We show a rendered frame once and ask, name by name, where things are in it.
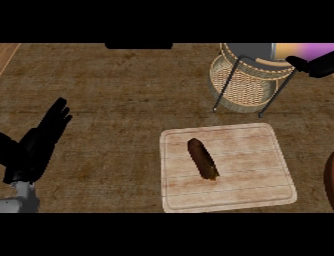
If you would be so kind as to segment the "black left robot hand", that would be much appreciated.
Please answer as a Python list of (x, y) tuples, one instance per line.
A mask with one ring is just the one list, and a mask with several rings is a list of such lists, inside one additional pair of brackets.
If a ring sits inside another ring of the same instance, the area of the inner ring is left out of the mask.
[(66, 100), (59, 97), (38, 126), (28, 130), (19, 141), (0, 132), (0, 165), (4, 166), (6, 184), (18, 181), (34, 183), (40, 179), (71, 119)]

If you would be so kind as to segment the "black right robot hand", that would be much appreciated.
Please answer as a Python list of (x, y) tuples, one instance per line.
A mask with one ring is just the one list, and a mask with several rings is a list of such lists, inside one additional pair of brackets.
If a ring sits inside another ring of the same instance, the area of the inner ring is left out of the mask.
[(307, 73), (313, 78), (322, 78), (334, 74), (334, 51), (310, 61), (297, 56), (288, 56), (285, 60), (298, 72)]

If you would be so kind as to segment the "wicker tiered basket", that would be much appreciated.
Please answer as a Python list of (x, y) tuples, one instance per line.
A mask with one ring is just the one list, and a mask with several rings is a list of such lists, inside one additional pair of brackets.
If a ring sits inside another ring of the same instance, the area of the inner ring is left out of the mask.
[(210, 66), (210, 92), (219, 106), (236, 113), (263, 113), (294, 67), (276, 57), (275, 43), (222, 43)]

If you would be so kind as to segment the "pale wooden cutting board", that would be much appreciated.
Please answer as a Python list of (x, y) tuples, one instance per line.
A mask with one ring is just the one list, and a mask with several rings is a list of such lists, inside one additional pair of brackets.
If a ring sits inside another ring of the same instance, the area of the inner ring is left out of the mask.
[[(198, 139), (219, 176), (201, 177), (188, 151)], [(295, 186), (275, 131), (266, 123), (167, 130), (160, 136), (161, 199), (168, 213), (289, 204)]]

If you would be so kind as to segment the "orange and purple object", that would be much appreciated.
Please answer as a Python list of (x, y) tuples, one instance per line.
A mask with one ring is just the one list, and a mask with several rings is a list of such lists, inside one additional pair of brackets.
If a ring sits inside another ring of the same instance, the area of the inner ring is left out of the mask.
[(312, 61), (334, 51), (334, 43), (275, 43), (273, 59), (282, 61), (288, 56), (295, 56)]

